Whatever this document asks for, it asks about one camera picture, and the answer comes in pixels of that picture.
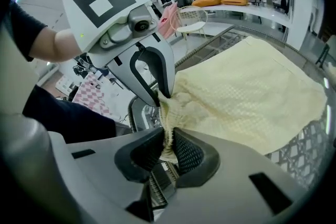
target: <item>person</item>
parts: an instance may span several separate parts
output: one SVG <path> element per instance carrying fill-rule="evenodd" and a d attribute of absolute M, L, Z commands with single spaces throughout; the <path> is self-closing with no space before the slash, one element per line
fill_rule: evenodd
<path fill-rule="evenodd" d="M 26 58 L 62 62 L 79 54 L 75 37 L 70 29 L 56 32 L 28 15 L 14 1 L 9 4 L 5 26 Z M 130 129 L 104 117 L 89 108 L 61 101 L 46 90 L 35 86 L 23 110 L 23 115 L 39 121 L 48 131 L 60 133 L 66 143 L 100 140 L 130 133 Z"/>

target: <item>pink fabric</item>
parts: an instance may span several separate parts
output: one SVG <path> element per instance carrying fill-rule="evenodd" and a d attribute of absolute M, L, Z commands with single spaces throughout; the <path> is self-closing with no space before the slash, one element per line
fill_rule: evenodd
<path fill-rule="evenodd" d="M 175 33 L 174 28 L 178 28 L 177 20 L 173 20 L 173 26 L 170 24 L 170 20 L 177 11 L 177 3 L 174 3 L 168 7 L 166 7 L 163 11 L 162 17 L 159 21 L 159 29 L 158 32 L 164 37 L 164 39 L 169 38 L 172 34 Z"/>

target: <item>laboratory room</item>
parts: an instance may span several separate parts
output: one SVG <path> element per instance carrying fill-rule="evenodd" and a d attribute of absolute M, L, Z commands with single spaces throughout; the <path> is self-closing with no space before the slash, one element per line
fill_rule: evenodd
<path fill-rule="evenodd" d="M 12 221 L 332 214 L 330 1 L 1 3 L 4 214 L 23 212 Z"/>

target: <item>metal rack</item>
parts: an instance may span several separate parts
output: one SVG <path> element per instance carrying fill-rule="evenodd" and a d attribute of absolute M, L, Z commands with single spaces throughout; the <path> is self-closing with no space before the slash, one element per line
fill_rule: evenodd
<path fill-rule="evenodd" d="M 322 69 L 319 69 L 291 46 L 272 36 L 241 26 L 229 27 L 209 39 L 179 60 L 175 64 L 175 70 L 178 72 L 205 61 L 250 35 L 269 42 L 317 83 L 324 85 L 325 80 L 328 79 Z M 153 82 L 150 86 L 155 88 L 156 82 Z M 321 120 L 310 122 L 286 146 L 266 155 L 267 158 L 278 164 L 306 189 L 315 185 L 334 153 L 332 144 L 335 135 L 331 114 L 335 113 L 336 93 L 331 86 L 329 88 L 326 86 L 325 88 L 328 101 Z M 146 105 L 137 97 L 131 100 L 128 112 L 132 131 L 134 132 L 160 126 L 158 108 Z"/>

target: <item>person's arm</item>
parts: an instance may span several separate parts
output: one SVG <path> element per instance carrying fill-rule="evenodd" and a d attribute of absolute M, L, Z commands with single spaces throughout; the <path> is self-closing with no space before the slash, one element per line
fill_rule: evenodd
<path fill-rule="evenodd" d="M 33 57 L 62 62 L 82 53 L 70 29 L 56 32 L 27 14 L 15 2 L 11 2 L 10 11 L 14 41 L 28 61 Z"/>
<path fill-rule="evenodd" d="M 34 40 L 29 56 L 49 62 L 63 62 L 81 53 L 70 29 L 56 32 L 45 27 Z"/>

